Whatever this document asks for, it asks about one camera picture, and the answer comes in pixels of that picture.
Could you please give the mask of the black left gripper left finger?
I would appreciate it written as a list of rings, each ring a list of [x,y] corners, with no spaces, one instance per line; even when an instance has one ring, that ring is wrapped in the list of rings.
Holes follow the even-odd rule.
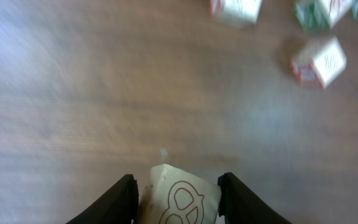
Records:
[[[138,207],[137,181],[132,174],[126,174],[67,224],[131,224]]]

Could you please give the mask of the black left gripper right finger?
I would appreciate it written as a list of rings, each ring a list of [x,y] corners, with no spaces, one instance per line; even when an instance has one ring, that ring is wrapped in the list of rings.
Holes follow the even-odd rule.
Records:
[[[225,224],[291,224],[232,172],[218,178],[221,189],[218,215],[224,216]]]

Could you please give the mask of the wooden block blue side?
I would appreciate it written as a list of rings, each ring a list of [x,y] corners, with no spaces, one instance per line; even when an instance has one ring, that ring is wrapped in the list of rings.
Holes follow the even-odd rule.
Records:
[[[214,224],[220,199],[220,186],[160,164],[150,169],[150,184],[142,193],[134,223]]]

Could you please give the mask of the wooden block red U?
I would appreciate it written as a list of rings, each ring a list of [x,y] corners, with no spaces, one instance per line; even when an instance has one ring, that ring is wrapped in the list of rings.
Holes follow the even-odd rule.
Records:
[[[290,60],[290,70],[300,84],[326,88],[345,69],[347,57],[336,36],[307,42]]]

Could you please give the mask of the wooden block green picture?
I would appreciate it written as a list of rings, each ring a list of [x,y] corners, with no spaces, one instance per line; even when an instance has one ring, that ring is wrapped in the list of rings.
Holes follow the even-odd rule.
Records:
[[[294,13],[305,32],[329,29],[329,24],[316,0],[295,1]]]

